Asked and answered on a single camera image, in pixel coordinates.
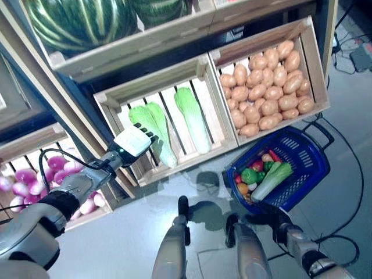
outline gray floor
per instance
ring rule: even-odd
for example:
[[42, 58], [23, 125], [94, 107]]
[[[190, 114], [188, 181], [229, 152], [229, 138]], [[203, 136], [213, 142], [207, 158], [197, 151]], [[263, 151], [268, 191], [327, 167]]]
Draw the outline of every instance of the gray floor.
[[[338, 33], [339, 38], [347, 35], [342, 26]], [[338, 66], [352, 70], [346, 59], [339, 59]], [[329, 95], [332, 107], [324, 116], [352, 144], [366, 181], [360, 213], [341, 231], [359, 244], [359, 261], [348, 268], [357, 278], [371, 278], [372, 274], [371, 88], [370, 71], [349, 76], [331, 66]], [[323, 142], [315, 131], [314, 136]], [[325, 235], [343, 223], [354, 210], [360, 191], [357, 164], [347, 146], [336, 134], [334, 136], [335, 142], [326, 150], [331, 173], [290, 212], [294, 223], [312, 238]], [[187, 248], [187, 277], [202, 278], [203, 274], [204, 278], [237, 278], [236, 250], [225, 248], [223, 228], [231, 212], [243, 215], [245, 210], [224, 186], [221, 172], [245, 149], [145, 187], [140, 193], [143, 198], [67, 232], [59, 238], [61, 255], [49, 271], [51, 278], [149, 278], [162, 238], [177, 214], [180, 195], [189, 197], [191, 205], [209, 201], [199, 204], [189, 223], [191, 245]], [[271, 239], [271, 229], [256, 226], [254, 230], [268, 256], [281, 252]], [[353, 258], [353, 247], [341, 240], [329, 240], [322, 244], [321, 250], [339, 263]], [[271, 261], [270, 267], [274, 278], [307, 278], [288, 256]]]

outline watermelon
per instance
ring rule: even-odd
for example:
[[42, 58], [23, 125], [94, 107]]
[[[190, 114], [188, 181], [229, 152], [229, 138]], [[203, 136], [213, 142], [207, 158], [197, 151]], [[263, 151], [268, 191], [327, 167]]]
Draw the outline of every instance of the watermelon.
[[35, 33], [53, 51], [76, 55], [137, 30], [128, 0], [25, 0]]
[[131, 0], [145, 28], [178, 19], [187, 14], [184, 0]]

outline green vegetable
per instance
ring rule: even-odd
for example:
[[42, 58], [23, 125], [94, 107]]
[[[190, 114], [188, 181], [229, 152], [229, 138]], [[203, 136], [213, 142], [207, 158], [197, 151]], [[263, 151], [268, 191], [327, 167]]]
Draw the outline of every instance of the green vegetable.
[[177, 158], [170, 146], [167, 120], [162, 108], [157, 103], [148, 103], [146, 106], [136, 106], [129, 111], [129, 119], [141, 128], [157, 135], [159, 139], [152, 144], [154, 153], [167, 167], [176, 167]]
[[261, 183], [265, 176], [266, 173], [264, 171], [260, 171], [259, 173], [257, 173], [257, 183]]
[[251, 199], [254, 202], [262, 201], [276, 186], [282, 183], [292, 173], [292, 167], [289, 163], [275, 162], [262, 183], [254, 190]]
[[202, 111], [189, 88], [179, 88], [174, 94], [178, 109], [185, 118], [185, 122], [196, 150], [205, 154], [210, 151], [211, 144], [204, 125]]
[[187, 14], [184, 0], [131, 0], [131, 3], [146, 29]]
[[241, 176], [242, 181], [248, 185], [257, 182], [257, 172], [252, 169], [244, 169]]
[[263, 171], [268, 172], [271, 167], [273, 166], [274, 162], [273, 161], [268, 161], [263, 163]]
[[35, 33], [52, 50], [75, 55], [134, 33], [128, 0], [24, 1]]

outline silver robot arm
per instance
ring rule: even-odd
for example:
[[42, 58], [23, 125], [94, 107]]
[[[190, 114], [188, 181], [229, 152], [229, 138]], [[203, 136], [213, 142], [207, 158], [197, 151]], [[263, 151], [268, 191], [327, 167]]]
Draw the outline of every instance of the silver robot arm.
[[157, 139], [152, 133], [145, 134], [136, 127], [119, 134], [108, 152], [90, 163], [94, 169], [86, 167], [66, 177], [59, 188], [24, 209], [0, 233], [0, 266], [5, 278], [14, 278], [15, 272], [20, 272], [18, 277], [23, 278], [22, 272], [27, 274], [34, 268], [39, 273], [40, 267], [48, 270], [55, 263], [59, 256], [55, 238], [64, 233], [74, 212], [93, 191], [115, 178], [118, 168], [129, 167]]

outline red chili pepper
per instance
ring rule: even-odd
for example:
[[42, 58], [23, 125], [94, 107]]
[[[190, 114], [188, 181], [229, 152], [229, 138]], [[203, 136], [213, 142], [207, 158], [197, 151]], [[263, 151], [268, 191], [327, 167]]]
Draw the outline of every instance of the red chili pepper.
[[236, 176], [235, 182], [236, 183], [242, 183], [242, 177], [241, 176]]
[[271, 158], [273, 158], [274, 162], [282, 162], [282, 160], [279, 158], [278, 155], [275, 154], [274, 151], [272, 151], [271, 149], [269, 149], [269, 154], [271, 156]]
[[252, 165], [251, 165], [251, 169], [256, 171], [256, 172], [260, 172], [260, 171], [263, 171], [263, 162], [261, 160], [257, 160], [255, 161]]

